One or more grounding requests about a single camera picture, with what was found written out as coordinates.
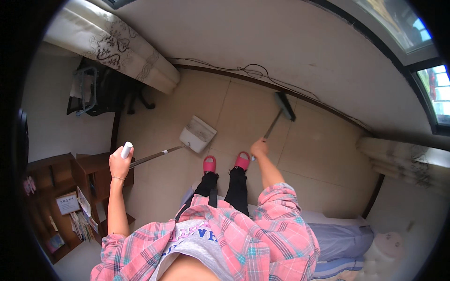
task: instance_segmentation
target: right hand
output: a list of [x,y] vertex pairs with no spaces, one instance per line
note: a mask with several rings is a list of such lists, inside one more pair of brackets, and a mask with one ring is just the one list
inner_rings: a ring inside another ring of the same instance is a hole
[[259,138],[259,140],[257,140],[250,148],[250,152],[255,158],[266,156],[269,152],[269,146],[267,145],[266,141],[266,138]]

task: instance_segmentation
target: wooden cabinet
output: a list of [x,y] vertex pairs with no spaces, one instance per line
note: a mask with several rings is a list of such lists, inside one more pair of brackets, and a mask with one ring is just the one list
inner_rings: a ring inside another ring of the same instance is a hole
[[[75,158],[71,153],[54,156],[28,164],[27,174],[35,182],[36,191],[25,195],[25,202],[35,235],[50,261],[54,264],[73,250],[80,239],[72,231],[70,215],[61,215],[56,198],[77,190],[77,186],[88,200],[92,219],[98,224],[98,231],[92,232],[98,243],[108,234],[107,220],[100,221],[97,205],[102,205],[108,216],[108,200],[111,182],[109,171],[109,155],[82,155]],[[131,169],[124,182],[124,188],[133,185],[134,169]],[[50,217],[58,231],[56,232]],[[135,219],[127,214],[128,223]],[[51,253],[46,242],[58,233],[65,244]]]

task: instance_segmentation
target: hand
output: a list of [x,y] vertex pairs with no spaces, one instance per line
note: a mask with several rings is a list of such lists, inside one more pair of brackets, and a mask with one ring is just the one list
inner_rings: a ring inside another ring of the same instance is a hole
[[260,156],[265,156],[269,152],[269,146],[266,143],[265,138],[259,138],[252,147],[250,148],[250,152],[253,154],[255,158]]
[[132,147],[128,157],[122,159],[120,156],[123,147],[119,147],[113,154],[109,156],[109,169],[111,170],[111,176],[117,178],[125,178],[128,175],[128,170],[130,169],[131,158],[135,148]]

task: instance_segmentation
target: gray t-shirt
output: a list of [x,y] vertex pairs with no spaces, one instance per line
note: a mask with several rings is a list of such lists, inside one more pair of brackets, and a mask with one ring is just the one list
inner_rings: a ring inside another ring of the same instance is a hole
[[175,224],[175,229],[150,281],[159,280],[180,253],[198,259],[219,279],[233,280],[216,236],[208,222],[202,219],[192,219]]

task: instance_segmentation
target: chair leg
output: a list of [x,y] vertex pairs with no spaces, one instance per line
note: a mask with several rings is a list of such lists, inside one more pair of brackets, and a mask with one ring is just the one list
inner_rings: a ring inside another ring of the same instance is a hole
[[144,104],[144,106],[145,106],[147,109],[154,109],[154,108],[155,108],[155,104],[154,104],[154,103],[150,103],[150,104],[149,104],[149,103],[145,100],[144,96],[142,95],[142,92],[139,92],[138,97],[139,97],[139,100]]
[[138,92],[133,91],[131,93],[131,98],[130,98],[130,103],[128,104],[128,111],[126,112],[129,115],[133,115],[135,113],[134,107],[135,107],[135,100],[136,97],[138,96]]

